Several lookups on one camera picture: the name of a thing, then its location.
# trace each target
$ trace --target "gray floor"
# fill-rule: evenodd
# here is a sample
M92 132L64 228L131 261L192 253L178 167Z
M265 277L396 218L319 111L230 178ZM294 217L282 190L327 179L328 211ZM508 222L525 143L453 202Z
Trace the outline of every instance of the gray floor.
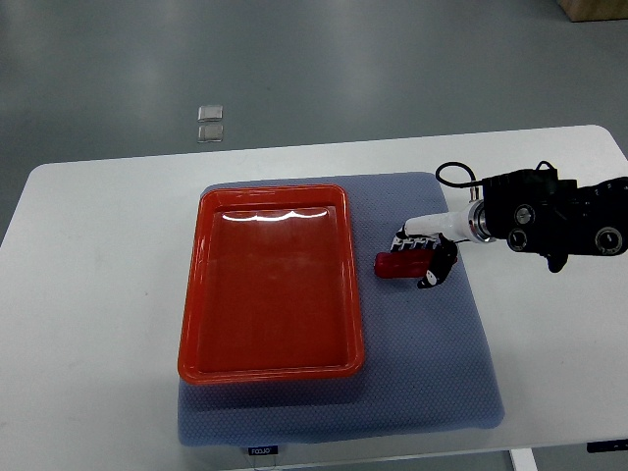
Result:
M0 236L48 162L585 124L628 153L627 90L628 21L571 24L555 0L0 0ZM207 103L225 106L221 143L196 143ZM628 468L583 445L536 455Z

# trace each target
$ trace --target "red plastic tray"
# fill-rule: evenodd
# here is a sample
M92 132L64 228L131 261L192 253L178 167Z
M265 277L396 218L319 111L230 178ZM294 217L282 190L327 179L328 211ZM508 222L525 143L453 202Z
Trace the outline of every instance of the red plastic tray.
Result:
M193 385L349 376L364 361L348 202L336 185L200 201L179 374Z

